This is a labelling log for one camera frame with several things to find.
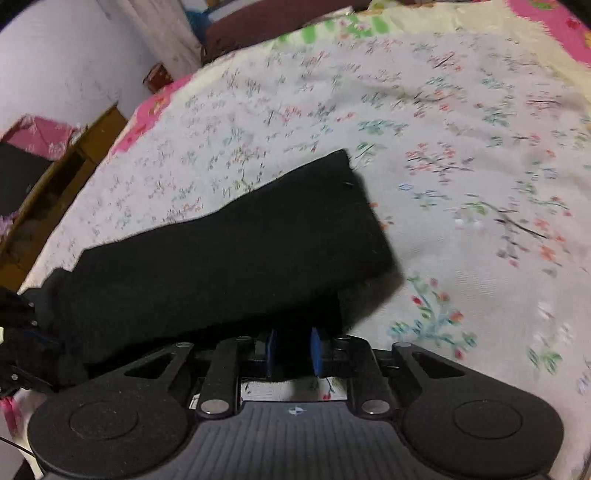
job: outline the pink cloth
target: pink cloth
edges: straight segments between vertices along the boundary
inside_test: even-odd
[[[17,402],[12,397],[3,398],[0,400],[0,409],[4,413],[10,435],[18,434],[21,412]]]
[[[2,237],[8,233],[10,227],[12,226],[12,222],[16,217],[17,212],[13,212],[7,217],[0,215],[0,240],[2,240]]]
[[[578,62],[591,65],[591,32],[556,0],[506,0],[515,15],[542,22]]]
[[[55,120],[25,115],[4,135],[2,141],[53,161],[62,158],[75,130]]]
[[[129,121],[130,129],[111,149],[111,154],[118,151],[127,152],[129,148],[138,141],[144,133],[150,130],[160,118],[164,109],[170,103],[170,100],[177,90],[180,90],[193,78],[194,74],[177,80],[176,82],[162,88],[156,95],[150,97],[142,103]]]

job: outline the wooden furniture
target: wooden furniture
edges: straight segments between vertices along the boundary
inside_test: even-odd
[[[20,288],[52,231],[126,124],[114,104],[41,176],[0,240],[0,286]]]

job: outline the bed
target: bed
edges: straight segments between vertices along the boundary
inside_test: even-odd
[[[415,342],[544,398],[566,430],[551,473],[579,478],[591,445],[591,74],[499,0],[420,10],[328,20],[164,89],[21,289],[85,248],[206,215],[346,148],[405,277],[395,291],[387,278],[359,287],[363,305],[343,294],[350,333],[374,348]],[[296,388],[249,384],[243,396]]]

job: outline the red object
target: red object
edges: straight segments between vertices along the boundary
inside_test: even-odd
[[[18,409],[18,404],[12,397],[6,397],[0,400],[0,408],[4,413],[4,419],[8,426],[10,435],[15,436],[18,434],[18,423],[21,418],[21,413]]]
[[[158,93],[161,89],[167,85],[170,85],[173,81],[173,78],[170,76],[164,65],[157,63],[146,75],[143,83],[150,92]]]

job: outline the metal bolt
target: metal bolt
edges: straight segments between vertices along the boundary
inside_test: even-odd
[[[201,409],[205,413],[214,415],[216,413],[224,413],[230,408],[230,405],[225,400],[214,398],[213,400],[206,400],[201,404]]]
[[[361,405],[361,410],[370,415],[380,415],[390,409],[388,402],[384,400],[367,400]]]

